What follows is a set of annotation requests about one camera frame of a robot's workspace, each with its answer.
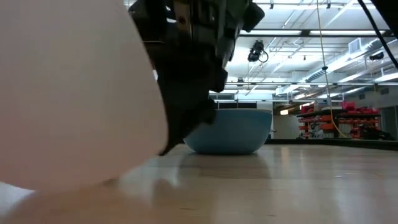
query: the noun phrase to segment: fluorescent light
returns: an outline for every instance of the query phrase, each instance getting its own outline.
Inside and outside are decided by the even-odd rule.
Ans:
[[[303,108],[303,106],[310,106],[311,104],[313,104],[313,102],[312,102],[312,103],[306,103],[306,104],[300,105],[300,110],[301,110],[301,108]]]
[[[252,30],[246,32],[241,30],[241,35],[300,35],[301,30]]]
[[[286,93],[290,93],[291,91],[294,91],[295,89],[297,89],[298,87],[306,87],[306,88],[310,88],[311,85],[290,85],[289,87],[287,87],[285,90],[283,90],[282,93],[278,93],[278,91],[275,91],[276,93],[279,94],[286,94]]]
[[[221,93],[237,93],[237,94],[246,94],[249,90],[238,90],[238,89],[225,89]],[[214,91],[209,91],[209,93],[218,94]],[[253,90],[251,94],[274,94],[275,90]]]
[[[384,81],[388,81],[388,80],[392,80],[392,79],[396,79],[396,78],[398,78],[398,73],[384,75],[384,76],[382,76],[380,78],[375,79],[374,81],[376,81],[376,82],[384,82]]]
[[[375,6],[366,6],[368,9],[376,9]],[[359,10],[363,10],[363,8],[361,6],[351,6],[349,7],[349,9],[359,9]]]
[[[377,54],[379,54],[379,53],[381,53],[381,52],[383,52],[383,50],[379,50],[379,51],[377,51],[376,53],[373,53],[371,56],[377,55]]]
[[[339,86],[371,86],[373,83],[339,83]]]
[[[320,35],[320,31],[312,30],[310,35]],[[376,35],[376,32],[373,30],[323,30],[322,35]]]
[[[176,23],[177,22],[175,19],[169,19],[169,18],[166,18],[166,21],[168,23]]]
[[[354,79],[356,79],[356,78],[358,78],[358,77],[360,77],[360,76],[361,76],[361,75],[358,75],[358,74],[356,74],[356,75],[350,75],[349,77],[346,77],[346,78],[340,80],[339,82],[348,82],[348,81],[354,80]]]
[[[335,96],[338,96],[338,93],[331,93],[330,94],[330,97],[335,97]],[[326,98],[328,98],[328,95],[327,94],[320,95],[317,98],[326,99]]]
[[[301,98],[304,98],[305,97],[305,94],[300,94],[300,95],[297,95],[296,97],[295,97],[295,99],[301,99]]]
[[[361,88],[355,88],[355,89],[353,89],[353,90],[350,90],[350,91],[347,91],[347,92],[345,92],[345,93],[346,93],[346,94],[355,93],[356,91],[363,90],[363,89],[364,89],[364,87],[361,87]]]
[[[280,111],[280,115],[288,115],[288,114],[289,114],[288,110]]]

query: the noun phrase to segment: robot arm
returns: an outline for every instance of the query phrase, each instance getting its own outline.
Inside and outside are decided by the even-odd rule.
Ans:
[[[247,0],[138,0],[129,9],[159,75],[169,143],[180,143],[215,117],[209,91],[221,92],[241,30],[250,32],[264,12]]]

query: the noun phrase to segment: blue bowl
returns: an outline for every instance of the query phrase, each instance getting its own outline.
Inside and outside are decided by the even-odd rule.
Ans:
[[[266,142],[271,122],[272,113],[268,110],[217,110],[212,125],[200,125],[184,141],[200,154],[251,154]]]

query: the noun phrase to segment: cable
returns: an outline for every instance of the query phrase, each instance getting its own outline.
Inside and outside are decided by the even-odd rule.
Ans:
[[[358,3],[361,5],[363,11],[365,12],[366,16],[368,17],[369,21],[371,22],[372,27],[373,27],[374,31],[376,32],[377,37],[380,39],[381,44],[383,45],[384,49],[386,50],[388,56],[391,58],[391,61],[394,63],[394,65],[398,69],[397,59],[391,53],[391,50],[388,47],[388,45],[387,45],[386,41],[384,40],[383,36],[381,35],[379,28],[377,28],[376,22],[374,21],[372,14],[369,12],[368,7],[366,7],[365,3],[362,0],[358,0]]]
[[[341,132],[340,129],[338,128],[338,126],[335,123],[335,119],[333,117],[333,110],[332,110],[332,107],[331,107],[332,103],[331,103],[331,96],[330,96],[330,87],[329,87],[328,73],[326,71],[328,69],[328,67],[326,66],[325,51],[323,49],[321,16],[320,16],[320,13],[319,13],[319,0],[317,0],[317,13],[318,13],[319,32],[320,32],[320,40],[321,40],[321,48],[322,48],[322,60],[323,60],[323,68],[322,68],[322,70],[325,72],[326,89],[327,89],[327,95],[328,95],[328,99],[329,99],[331,122],[333,123],[334,127],[336,128],[336,130],[341,134],[341,136],[343,138],[347,138],[347,136],[345,134],[343,134],[343,132]]]
[[[267,56],[267,60],[262,61],[262,60],[260,60],[260,58],[259,58],[259,62],[261,62],[261,63],[266,63],[266,62],[268,62],[269,56],[268,56],[268,54],[267,54],[267,52],[266,52],[265,50],[262,50],[262,52],[263,52],[263,54],[265,54],[265,55]]]

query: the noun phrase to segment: floor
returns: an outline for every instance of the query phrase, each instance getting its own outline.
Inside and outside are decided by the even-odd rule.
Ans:
[[[398,152],[267,146],[199,156],[178,146],[77,192],[0,184],[0,223],[397,223]]]

